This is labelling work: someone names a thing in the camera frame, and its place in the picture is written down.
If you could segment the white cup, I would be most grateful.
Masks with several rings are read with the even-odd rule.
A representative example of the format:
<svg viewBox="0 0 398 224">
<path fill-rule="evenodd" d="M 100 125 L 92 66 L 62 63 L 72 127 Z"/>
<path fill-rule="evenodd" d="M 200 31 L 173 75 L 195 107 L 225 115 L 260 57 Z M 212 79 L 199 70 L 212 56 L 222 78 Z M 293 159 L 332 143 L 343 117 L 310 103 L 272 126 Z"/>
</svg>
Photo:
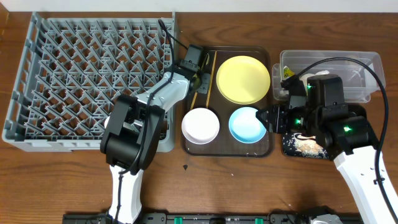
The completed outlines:
<svg viewBox="0 0 398 224">
<path fill-rule="evenodd" d="M 108 116 L 104 121 L 104 127 L 106 128 L 109 122 L 110 116 Z"/>
</svg>

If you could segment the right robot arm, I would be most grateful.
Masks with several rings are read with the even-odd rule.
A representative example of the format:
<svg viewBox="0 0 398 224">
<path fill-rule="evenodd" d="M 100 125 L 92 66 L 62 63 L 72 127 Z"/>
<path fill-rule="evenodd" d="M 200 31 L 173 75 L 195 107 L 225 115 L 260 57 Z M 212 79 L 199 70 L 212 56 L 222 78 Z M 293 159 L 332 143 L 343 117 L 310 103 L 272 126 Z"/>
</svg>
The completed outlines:
<svg viewBox="0 0 398 224">
<path fill-rule="evenodd" d="M 387 174 L 382 146 L 387 133 L 389 103 L 378 75 L 365 63 L 354 58 L 379 85 L 384 102 L 382 131 L 376 136 L 361 105 L 345 102 L 343 81 L 338 75 L 301 77 L 325 58 L 281 81 L 289 92 L 284 104 L 268 105 L 256 112 L 256 118 L 268 132 L 299 133 L 314 137 L 326 150 L 351 191 L 364 223 L 397 223 L 397 193 Z"/>
</svg>

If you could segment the white tissue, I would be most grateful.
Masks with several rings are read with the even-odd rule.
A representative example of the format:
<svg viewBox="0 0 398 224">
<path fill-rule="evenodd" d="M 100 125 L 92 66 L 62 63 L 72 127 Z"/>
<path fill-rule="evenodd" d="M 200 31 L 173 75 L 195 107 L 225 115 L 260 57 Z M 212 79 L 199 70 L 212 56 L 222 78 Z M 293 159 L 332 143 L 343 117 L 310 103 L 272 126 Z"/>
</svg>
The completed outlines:
<svg viewBox="0 0 398 224">
<path fill-rule="evenodd" d="M 320 72 L 317 72 L 317 73 L 307 73 L 307 74 L 302 75 L 300 77 L 300 80 L 303 82 L 304 86 L 307 86 L 308 85 L 308 79 L 310 77 L 314 77 L 314 76 L 317 76 L 317 75 L 327 75 L 329 73 L 330 72 L 328 70 L 323 70 L 323 71 L 320 71 Z"/>
</svg>

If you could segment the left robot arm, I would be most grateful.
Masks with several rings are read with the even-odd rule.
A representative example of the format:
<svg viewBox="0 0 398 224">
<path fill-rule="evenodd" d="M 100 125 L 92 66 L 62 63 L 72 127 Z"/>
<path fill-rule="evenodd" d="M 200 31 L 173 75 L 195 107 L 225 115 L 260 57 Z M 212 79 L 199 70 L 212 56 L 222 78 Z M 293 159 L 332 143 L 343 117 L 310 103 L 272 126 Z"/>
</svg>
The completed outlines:
<svg viewBox="0 0 398 224">
<path fill-rule="evenodd" d="M 195 44 L 183 59 L 172 59 L 162 79 L 136 96 L 118 96 L 106 119 L 100 151 L 113 178 L 113 200 L 106 223 L 135 223 L 142 210 L 144 171 L 157 152 L 166 112 L 202 83 L 205 50 Z"/>
</svg>

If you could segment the green yellow wrapper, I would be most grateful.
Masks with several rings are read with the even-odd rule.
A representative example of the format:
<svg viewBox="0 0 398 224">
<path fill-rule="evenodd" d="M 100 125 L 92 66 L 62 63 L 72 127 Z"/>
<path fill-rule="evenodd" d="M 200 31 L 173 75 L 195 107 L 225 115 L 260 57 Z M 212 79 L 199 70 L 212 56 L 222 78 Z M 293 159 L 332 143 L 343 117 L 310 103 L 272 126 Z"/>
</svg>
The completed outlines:
<svg viewBox="0 0 398 224">
<path fill-rule="evenodd" d="M 295 72 L 293 72 L 288 66 L 283 67 L 283 77 L 285 79 L 288 79 L 294 75 L 295 75 Z"/>
</svg>

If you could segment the light blue bowl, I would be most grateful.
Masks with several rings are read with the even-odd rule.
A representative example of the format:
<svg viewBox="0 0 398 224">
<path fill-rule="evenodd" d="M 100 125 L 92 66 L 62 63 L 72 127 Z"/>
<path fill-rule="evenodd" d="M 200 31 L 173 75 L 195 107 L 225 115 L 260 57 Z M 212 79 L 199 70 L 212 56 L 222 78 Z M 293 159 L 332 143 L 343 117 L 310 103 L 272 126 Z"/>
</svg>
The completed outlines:
<svg viewBox="0 0 398 224">
<path fill-rule="evenodd" d="M 239 142 L 253 144 L 260 141 L 267 132 L 264 125 L 256 118 L 258 109 L 242 107 L 229 117 L 228 127 L 231 135 Z"/>
</svg>

